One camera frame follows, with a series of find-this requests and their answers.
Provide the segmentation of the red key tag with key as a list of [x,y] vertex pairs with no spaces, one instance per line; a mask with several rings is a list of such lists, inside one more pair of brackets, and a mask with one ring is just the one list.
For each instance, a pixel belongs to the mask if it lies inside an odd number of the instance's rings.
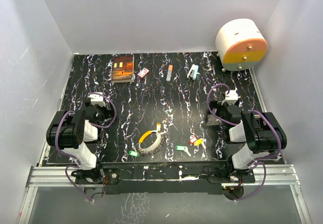
[[189,144],[190,145],[192,145],[192,144],[194,144],[194,142],[196,142],[198,139],[197,139],[197,137],[196,136],[193,136],[193,137],[191,137],[190,138],[190,140],[189,140]]

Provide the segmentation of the large keyring with yellow grip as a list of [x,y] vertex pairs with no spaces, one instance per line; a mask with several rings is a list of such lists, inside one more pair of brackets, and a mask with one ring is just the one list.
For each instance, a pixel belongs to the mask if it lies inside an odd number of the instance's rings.
[[164,144],[164,134],[161,130],[151,130],[142,135],[137,144],[141,155],[155,154]]

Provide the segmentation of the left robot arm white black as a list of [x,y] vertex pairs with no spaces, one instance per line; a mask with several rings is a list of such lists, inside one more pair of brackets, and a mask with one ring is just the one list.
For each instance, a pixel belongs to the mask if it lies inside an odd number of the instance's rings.
[[88,144],[98,144],[104,121],[116,119],[116,108],[102,99],[85,101],[85,106],[76,111],[57,111],[46,132],[46,142],[60,154],[74,161],[77,169],[72,176],[99,183],[104,178],[98,158]]

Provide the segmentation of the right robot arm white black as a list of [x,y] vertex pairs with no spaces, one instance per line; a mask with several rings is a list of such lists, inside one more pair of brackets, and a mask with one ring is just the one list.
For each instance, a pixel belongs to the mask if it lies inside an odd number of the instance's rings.
[[223,124],[224,142],[241,144],[240,150],[228,158],[225,176],[229,181],[243,180],[257,162],[277,158],[286,148],[287,136],[273,113],[244,113],[237,103],[218,100],[212,100],[209,108],[208,122]]

